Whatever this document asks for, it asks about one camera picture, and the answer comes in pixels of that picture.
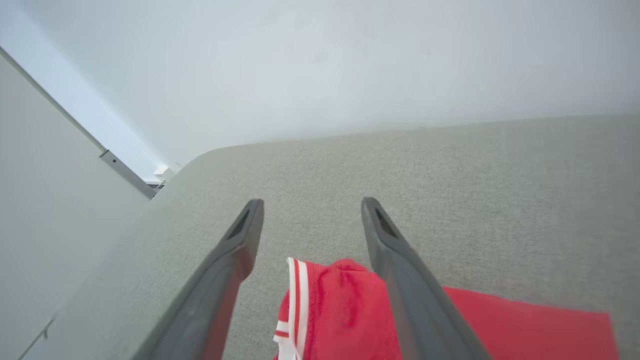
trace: white trim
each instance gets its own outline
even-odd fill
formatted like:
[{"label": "white trim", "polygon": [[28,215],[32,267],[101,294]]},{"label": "white trim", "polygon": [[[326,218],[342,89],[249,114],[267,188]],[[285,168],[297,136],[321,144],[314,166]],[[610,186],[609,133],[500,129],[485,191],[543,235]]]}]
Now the white trim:
[{"label": "white trim", "polygon": [[276,325],[276,331],[289,332],[289,323],[278,320],[278,325]]},{"label": "white trim", "polygon": [[293,337],[296,334],[296,263],[293,258],[287,258],[289,263],[289,339],[293,347]]},{"label": "white trim", "polygon": [[300,274],[300,319],[298,320],[298,340],[296,341],[298,354],[302,360],[305,353],[305,342],[307,340],[307,323],[309,319],[309,275],[307,273],[307,264],[298,260],[298,269]]}]

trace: gray couch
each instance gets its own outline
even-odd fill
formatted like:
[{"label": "gray couch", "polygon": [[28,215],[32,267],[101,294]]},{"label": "gray couch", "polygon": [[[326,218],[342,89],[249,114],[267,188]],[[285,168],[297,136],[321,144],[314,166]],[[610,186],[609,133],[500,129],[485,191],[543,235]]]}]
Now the gray couch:
[{"label": "gray couch", "polygon": [[53,323],[52,359],[128,359],[245,202],[260,250],[225,358],[269,359],[287,256],[369,266],[374,196],[441,284],[611,314],[640,357],[640,118],[526,120],[219,149],[134,219]]}]

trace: red fabric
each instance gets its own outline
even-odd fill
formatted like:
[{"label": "red fabric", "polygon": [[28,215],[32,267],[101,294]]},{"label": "red fabric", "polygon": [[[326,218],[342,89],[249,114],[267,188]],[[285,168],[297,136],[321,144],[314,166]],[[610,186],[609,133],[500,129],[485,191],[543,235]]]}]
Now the red fabric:
[{"label": "red fabric", "polygon": [[[307,269],[307,331],[306,337],[300,334],[304,350],[299,351],[304,360],[402,358],[387,288],[376,274],[350,259],[331,266],[290,264],[294,264],[290,271],[295,271],[296,309],[292,313],[295,326],[289,329],[295,332],[305,322],[301,298],[307,285],[299,272],[300,266]],[[607,314],[531,305],[454,288],[445,291],[494,360],[618,358]],[[278,316],[281,322],[288,323],[290,303],[287,292]],[[301,337],[290,339],[283,329],[274,338],[281,351],[286,341],[299,345]]]}]

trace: folded red cloth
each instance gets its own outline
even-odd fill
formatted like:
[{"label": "folded red cloth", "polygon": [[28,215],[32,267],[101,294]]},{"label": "folded red cloth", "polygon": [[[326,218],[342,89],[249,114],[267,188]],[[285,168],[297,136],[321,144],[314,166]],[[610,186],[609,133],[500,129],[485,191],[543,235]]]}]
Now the folded red cloth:
[{"label": "folded red cloth", "polygon": [[[289,258],[275,360],[401,359],[385,283],[353,260]],[[494,360],[617,359],[609,316],[445,288]]]}]

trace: white wall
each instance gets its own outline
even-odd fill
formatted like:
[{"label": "white wall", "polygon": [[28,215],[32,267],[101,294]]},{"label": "white wall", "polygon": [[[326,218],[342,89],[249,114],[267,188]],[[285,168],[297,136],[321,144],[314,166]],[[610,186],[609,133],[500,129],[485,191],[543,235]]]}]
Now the white wall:
[{"label": "white wall", "polygon": [[17,359],[148,200],[0,56],[0,359]]},{"label": "white wall", "polygon": [[218,147],[640,112],[637,0],[24,0],[131,128]]},{"label": "white wall", "polygon": [[164,163],[157,151],[134,133],[62,57],[17,1],[0,0],[0,46],[133,172],[145,181],[157,181],[153,173]]}]

